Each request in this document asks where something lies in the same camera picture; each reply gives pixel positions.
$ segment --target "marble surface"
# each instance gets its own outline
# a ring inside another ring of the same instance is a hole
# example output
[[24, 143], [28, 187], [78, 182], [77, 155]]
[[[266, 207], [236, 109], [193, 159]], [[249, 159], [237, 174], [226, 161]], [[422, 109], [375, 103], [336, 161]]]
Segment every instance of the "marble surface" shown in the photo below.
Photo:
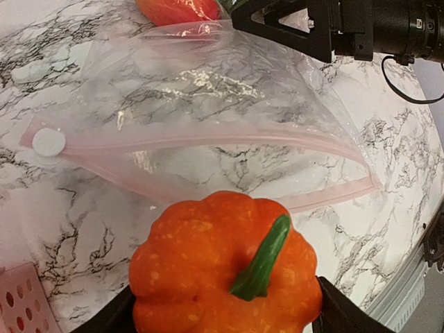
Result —
[[[36, 263], [63, 332], [125, 285], [130, 257], [160, 210], [71, 164], [42, 168], [18, 144], [34, 114], [78, 87], [97, 28], [115, 15], [125, 22], [122, 38], [151, 27], [120, 1], [0, 0], [0, 266]], [[380, 62], [318, 65], [350, 111], [384, 191], [293, 216], [318, 253], [318, 274], [364, 309], [419, 240], [444, 185], [428, 107], [393, 94]], [[422, 97], [410, 69], [393, 65], [389, 73]]]

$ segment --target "pink object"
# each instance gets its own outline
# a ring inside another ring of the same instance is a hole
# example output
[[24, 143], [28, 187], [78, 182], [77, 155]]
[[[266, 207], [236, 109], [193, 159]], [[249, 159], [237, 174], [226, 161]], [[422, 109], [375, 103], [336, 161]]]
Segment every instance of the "pink object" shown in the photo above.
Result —
[[0, 333], [59, 333], [32, 263], [0, 268]]

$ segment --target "white round button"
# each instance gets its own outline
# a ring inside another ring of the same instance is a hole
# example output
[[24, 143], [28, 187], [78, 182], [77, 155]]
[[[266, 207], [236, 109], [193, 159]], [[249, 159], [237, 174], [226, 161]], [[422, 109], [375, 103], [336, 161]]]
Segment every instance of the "white round button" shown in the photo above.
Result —
[[33, 138], [34, 151], [42, 157], [55, 157], [59, 155], [67, 144], [62, 132], [50, 128], [39, 130]]

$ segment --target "orange bell pepper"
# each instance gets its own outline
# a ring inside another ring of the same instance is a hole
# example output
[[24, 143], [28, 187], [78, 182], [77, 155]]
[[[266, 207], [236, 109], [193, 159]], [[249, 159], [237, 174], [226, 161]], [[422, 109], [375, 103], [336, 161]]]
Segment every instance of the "orange bell pepper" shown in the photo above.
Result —
[[301, 333], [321, 313], [316, 253], [280, 204], [219, 192], [172, 205], [130, 263], [139, 333]]

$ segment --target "floor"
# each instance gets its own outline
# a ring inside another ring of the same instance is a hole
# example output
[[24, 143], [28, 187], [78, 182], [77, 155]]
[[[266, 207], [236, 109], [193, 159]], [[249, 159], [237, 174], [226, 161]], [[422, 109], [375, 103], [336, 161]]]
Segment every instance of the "floor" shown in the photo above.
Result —
[[401, 333], [443, 333], [444, 274], [436, 268], [425, 278], [425, 295]]

